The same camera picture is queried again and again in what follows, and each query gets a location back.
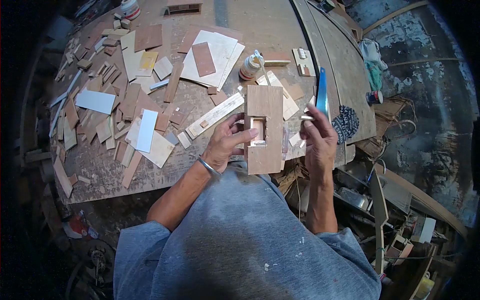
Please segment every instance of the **hand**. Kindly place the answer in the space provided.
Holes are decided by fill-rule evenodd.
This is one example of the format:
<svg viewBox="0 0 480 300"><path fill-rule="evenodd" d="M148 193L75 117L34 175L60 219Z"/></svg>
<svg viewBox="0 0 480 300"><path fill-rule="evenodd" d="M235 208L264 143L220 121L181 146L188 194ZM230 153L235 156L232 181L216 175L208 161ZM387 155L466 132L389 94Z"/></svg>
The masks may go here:
<svg viewBox="0 0 480 300"><path fill-rule="evenodd" d="M243 155L243 149L236 145L247 143L258 135L258 129L251 128L243 131L243 124L235 122L244 119L244 114L230 116L215 128L202 159L215 171L222 173L227 168L228 159L232 155Z"/></svg>
<svg viewBox="0 0 480 300"><path fill-rule="evenodd" d="M303 121L300 130L300 137L307 140L305 165L310 174L310 180L324 185L332 181L338 135L324 113L311 104L307 107L309 114L315 120Z"/></svg>

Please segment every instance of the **left hand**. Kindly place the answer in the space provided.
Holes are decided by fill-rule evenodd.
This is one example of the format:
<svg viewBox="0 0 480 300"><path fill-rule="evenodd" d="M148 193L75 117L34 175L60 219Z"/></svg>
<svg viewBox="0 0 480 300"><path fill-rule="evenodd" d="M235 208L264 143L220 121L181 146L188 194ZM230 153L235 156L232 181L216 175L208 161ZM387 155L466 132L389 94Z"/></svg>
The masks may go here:
<svg viewBox="0 0 480 300"><path fill-rule="evenodd" d="M247 143L258 135L258 129L243 131L243 124L235 122L244 119L244 113L231 115L221 122L208 142L202 159L215 171L222 173L227 168L228 159L232 155L243 155L243 149L235 146Z"/></svg>

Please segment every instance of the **gray shirt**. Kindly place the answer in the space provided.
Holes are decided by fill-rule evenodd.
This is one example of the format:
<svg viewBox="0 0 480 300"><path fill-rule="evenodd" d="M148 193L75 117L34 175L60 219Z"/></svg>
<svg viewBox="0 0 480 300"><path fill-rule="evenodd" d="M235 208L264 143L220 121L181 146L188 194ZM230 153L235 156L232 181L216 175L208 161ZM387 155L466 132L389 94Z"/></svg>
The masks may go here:
<svg viewBox="0 0 480 300"><path fill-rule="evenodd" d="M230 164L170 232L120 233L120 299L378 299L381 284L349 228L312 234L268 177Z"/></svg>

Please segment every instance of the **metal bangle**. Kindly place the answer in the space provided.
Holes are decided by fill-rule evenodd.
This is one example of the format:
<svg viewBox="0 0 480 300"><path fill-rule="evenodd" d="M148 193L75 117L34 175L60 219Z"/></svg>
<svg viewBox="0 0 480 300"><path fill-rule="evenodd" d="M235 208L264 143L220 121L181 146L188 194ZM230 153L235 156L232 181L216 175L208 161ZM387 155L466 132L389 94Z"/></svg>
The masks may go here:
<svg viewBox="0 0 480 300"><path fill-rule="evenodd" d="M222 177L222 173L215 171L211 166L209 166L201 157L198 156L198 161L205 167L207 170L214 176Z"/></svg>

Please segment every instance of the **glue bottle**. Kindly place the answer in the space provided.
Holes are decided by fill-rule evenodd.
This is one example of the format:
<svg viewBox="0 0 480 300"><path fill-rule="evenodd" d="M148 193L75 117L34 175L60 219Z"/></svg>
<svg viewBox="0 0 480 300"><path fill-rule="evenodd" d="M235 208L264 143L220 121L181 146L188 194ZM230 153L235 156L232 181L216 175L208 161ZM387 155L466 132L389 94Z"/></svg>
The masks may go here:
<svg viewBox="0 0 480 300"><path fill-rule="evenodd" d="M243 80L252 80L255 78L257 72L262 68L261 64L264 64L264 58L260 55L258 50L255 53L248 56L243 65L240 67L239 75Z"/></svg>

